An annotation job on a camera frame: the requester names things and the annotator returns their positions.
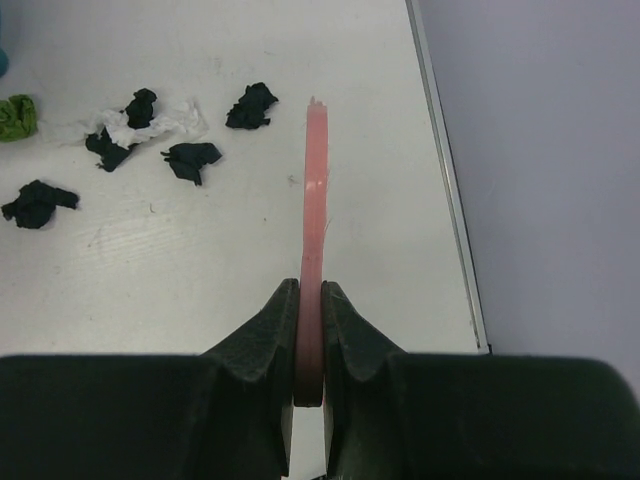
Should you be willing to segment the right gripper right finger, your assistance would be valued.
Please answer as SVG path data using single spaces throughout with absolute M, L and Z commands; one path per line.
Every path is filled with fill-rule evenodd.
M 409 353 L 322 286 L 331 479 L 635 479 L 639 405 L 606 363 Z

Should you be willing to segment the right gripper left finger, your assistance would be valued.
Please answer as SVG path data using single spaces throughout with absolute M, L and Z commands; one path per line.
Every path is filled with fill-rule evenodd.
M 200 355 L 1 361 L 5 479 L 278 479 L 288 474 L 299 285 Z

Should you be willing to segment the pink hand brush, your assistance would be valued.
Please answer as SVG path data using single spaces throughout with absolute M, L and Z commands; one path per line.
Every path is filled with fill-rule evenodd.
M 317 407 L 323 398 L 321 286 L 328 176 L 328 110 L 323 102 L 313 98 L 306 119 L 303 242 L 294 359 L 294 404 L 298 407 Z

